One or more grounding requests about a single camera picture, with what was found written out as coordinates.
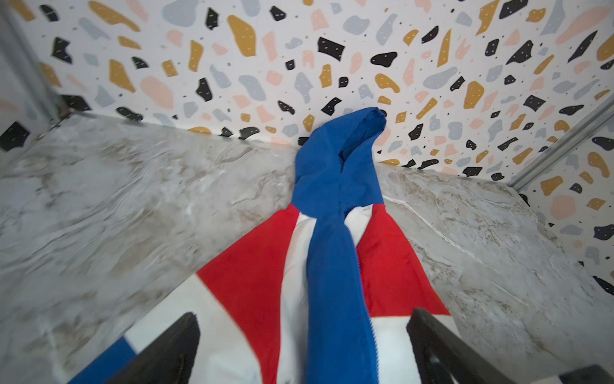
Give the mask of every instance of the terrazzo pattern wallpaper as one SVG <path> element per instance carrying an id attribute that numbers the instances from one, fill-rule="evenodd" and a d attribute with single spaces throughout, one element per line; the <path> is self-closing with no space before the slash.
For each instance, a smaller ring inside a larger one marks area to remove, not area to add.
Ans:
<path id="1" fill-rule="evenodd" d="M 520 193 L 614 295 L 614 117 Z"/>
<path id="2" fill-rule="evenodd" d="M 302 145 L 377 106 L 375 160 L 507 182 L 607 97 L 611 0 L 10 0 L 81 111 Z"/>

